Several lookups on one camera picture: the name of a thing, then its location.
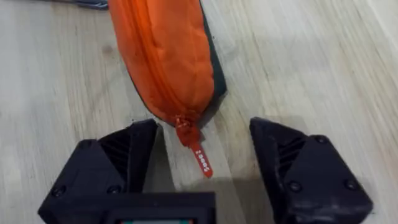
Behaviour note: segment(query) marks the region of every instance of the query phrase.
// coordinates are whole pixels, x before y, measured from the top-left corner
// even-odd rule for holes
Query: red zipper tab
[[[195,155],[195,158],[197,159],[199,166],[201,170],[203,171],[203,174],[210,178],[213,175],[213,169],[211,169],[209,160],[207,159],[207,156],[199,144],[199,142],[196,142],[190,146],[192,149],[193,154]]]
[[[175,130],[181,143],[191,148],[203,174],[210,178],[213,175],[213,170],[211,169],[205,151],[200,145],[199,129],[182,116],[178,116],[175,123]]]

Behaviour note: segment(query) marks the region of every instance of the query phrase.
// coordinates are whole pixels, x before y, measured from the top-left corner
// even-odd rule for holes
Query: wooden floor
[[[215,190],[219,223],[272,223],[248,130],[260,116],[326,134],[374,201],[365,223],[397,223],[398,1],[203,6],[229,92],[202,129],[210,180],[163,124],[176,188]],[[79,140],[151,117],[108,12],[0,0],[0,223],[41,223],[36,211]]]

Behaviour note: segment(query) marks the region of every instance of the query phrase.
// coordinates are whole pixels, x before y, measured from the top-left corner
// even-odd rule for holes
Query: zipper
[[[173,124],[175,124],[177,136],[181,143],[192,150],[203,174],[210,178],[213,175],[213,171],[210,167],[208,158],[200,145],[200,131],[196,126],[196,120],[199,118],[199,114],[183,105],[175,96],[174,91],[171,90],[167,85],[165,73],[160,66],[157,52],[153,47],[151,47],[152,31],[150,28],[148,29],[150,26],[148,26],[149,15],[146,1],[133,0],[126,1],[126,3],[129,7],[127,7],[127,9],[123,9],[125,10],[126,14],[131,14],[134,18],[132,22],[134,23],[133,26],[137,28],[135,29],[138,33],[137,41],[141,46],[142,54],[145,57],[146,63],[148,64],[149,73],[154,81],[155,87],[157,91],[159,91],[162,98],[165,99],[163,102],[171,103],[173,106],[172,111],[170,111],[169,107],[163,107],[162,109],[167,109],[166,114],[169,116],[170,114],[174,114],[174,116],[167,118],[168,121],[171,121]]]

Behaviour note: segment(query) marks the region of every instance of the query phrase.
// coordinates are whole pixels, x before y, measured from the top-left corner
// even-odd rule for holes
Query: orange pouch
[[[148,109],[213,175],[197,122],[226,91],[199,0],[109,0],[119,51]]]

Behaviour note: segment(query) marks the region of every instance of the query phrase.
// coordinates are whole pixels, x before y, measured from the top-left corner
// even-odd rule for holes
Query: zipper pull
[[[181,116],[178,116],[175,122],[175,130],[177,136],[180,138],[181,143],[189,147],[195,159],[197,160],[200,169],[203,174],[210,178],[213,175],[213,170],[211,169],[209,160],[200,145],[200,132],[196,125],[192,125],[191,122],[187,121]]]

